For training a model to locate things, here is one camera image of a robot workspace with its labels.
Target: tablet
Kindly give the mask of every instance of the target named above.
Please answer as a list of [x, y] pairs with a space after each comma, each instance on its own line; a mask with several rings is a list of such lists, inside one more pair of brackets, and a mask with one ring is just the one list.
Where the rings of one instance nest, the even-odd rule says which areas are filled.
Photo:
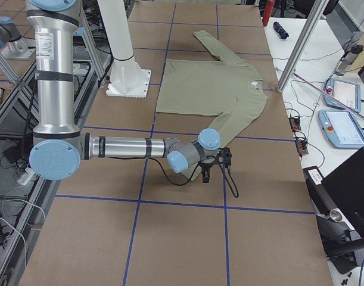
[[364, 146], [364, 132], [354, 116], [346, 110], [320, 110], [319, 121], [330, 143], [339, 149]]
[[[360, 112], [360, 85], [339, 79], [330, 79], [326, 85], [326, 91], [344, 105]], [[325, 97], [325, 102], [327, 106], [342, 108], [329, 97]]]

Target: black monitor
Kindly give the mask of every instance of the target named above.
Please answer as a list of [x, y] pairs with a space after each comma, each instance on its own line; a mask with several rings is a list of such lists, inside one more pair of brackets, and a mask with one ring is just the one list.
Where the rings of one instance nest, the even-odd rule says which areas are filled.
[[322, 180], [334, 203], [364, 237], [364, 147]]

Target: tablet screen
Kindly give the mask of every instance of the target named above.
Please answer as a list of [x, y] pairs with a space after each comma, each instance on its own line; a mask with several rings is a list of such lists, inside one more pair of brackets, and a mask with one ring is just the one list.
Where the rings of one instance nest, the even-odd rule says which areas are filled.
[[327, 111], [326, 115], [341, 144], [364, 144], [350, 113]]
[[357, 86], [347, 82], [334, 81], [333, 96], [344, 105], [356, 108]]

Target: white desk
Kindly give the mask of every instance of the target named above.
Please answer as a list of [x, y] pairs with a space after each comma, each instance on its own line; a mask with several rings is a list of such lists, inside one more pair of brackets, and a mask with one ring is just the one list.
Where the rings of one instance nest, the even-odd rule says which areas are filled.
[[[272, 27], [275, 21], [279, 22], [281, 26], [289, 33], [288, 39], [282, 40], [279, 38], [278, 34], [274, 31]], [[276, 58], [284, 59], [290, 56], [291, 51], [294, 48], [294, 44], [296, 43], [301, 33], [301, 30], [304, 26], [304, 23], [305, 23], [304, 19], [270, 18], [268, 26], [265, 27], [265, 33], [275, 67], [281, 70], [285, 68], [287, 60], [279, 60]], [[301, 59], [321, 58], [324, 55], [332, 54], [335, 51], [338, 52], [320, 60], [299, 61], [296, 67], [296, 73], [311, 82], [324, 82], [332, 73], [338, 60], [343, 55], [343, 50], [341, 49], [341, 45], [338, 43], [336, 37], [334, 36], [327, 22], [325, 20], [320, 20], [316, 29], [313, 32], [312, 37], [309, 40], [309, 43], [305, 47]], [[278, 78], [281, 76], [280, 71], [276, 71], [276, 74]], [[364, 84], [361, 81], [358, 74], [347, 73], [345, 76], [341, 78], [343, 80], [359, 83], [361, 86], [361, 97], [362, 99], [364, 99]], [[320, 88], [323, 87], [323, 83], [314, 83], [314, 84]], [[308, 107], [314, 109], [318, 97], [320, 96], [319, 93], [305, 83], [293, 82], [293, 86], [295, 91], [297, 92], [298, 100], [301, 103], [307, 105]], [[300, 105], [297, 102], [297, 99], [291, 87], [291, 81], [284, 89], [283, 97], [284, 101], [291, 103], [293, 108], [297, 110], [301, 116], [302, 115], [310, 116], [312, 114], [312, 112], [308, 108]], [[287, 108], [291, 108], [289, 103], [285, 104]], [[309, 143], [318, 147], [324, 153], [325, 162], [323, 166], [320, 168], [320, 170], [324, 176], [327, 176], [342, 162], [344, 162], [352, 154], [354, 154], [356, 150], [338, 150], [335, 149], [328, 142], [325, 134], [322, 131], [322, 126], [319, 123], [318, 119], [318, 111], [321, 109], [332, 109], [331, 107], [325, 105], [323, 97], [319, 100], [319, 105], [317, 106], [315, 114], [313, 116], [312, 123], [310, 125], [310, 133], [309, 133], [310, 118], [302, 117], [300, 124], [303, 133], [306, 136], [308, 136], [309, 134]], [[364, 115], [364, 103], [362, 103], [361, 114]], [[362, 121], [360, 121], [359, 123], [361, 127], [364, 127], [364, 123]], [[315, 148], [311, 146], [308, 146], [308, 151], [309, 155], [303, 156], [302, 158], [301, 161], [302, 168], [314, 165], [319, 166], [322, 162], [322, 155], [320, 154], [320, 152], [315, 150]], [[331, 262], [329, 262], [328, 264], [334, 285], [339, 286], [342, 280], [346, 278], [349, 279], [347, 286], [358, 285], [360, 268], [352, 270], [353, 274], [351, 278], [349, 278], [347, 277], [347, 275], [340, 275]], [[364, 286], [364, 268], [363, 268], [362, 285]]]

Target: black chair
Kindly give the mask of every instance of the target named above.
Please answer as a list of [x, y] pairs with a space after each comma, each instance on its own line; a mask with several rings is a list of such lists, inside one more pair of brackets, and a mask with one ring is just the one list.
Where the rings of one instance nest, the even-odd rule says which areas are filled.
[[[330, 0], [323, 12], [324, 15], [330, 14], [339, 0]], [[305, 18], [309, 16], [310, 11], [314, 5], [315, 0], [294, 0], [294, 9], [305, 15]]]

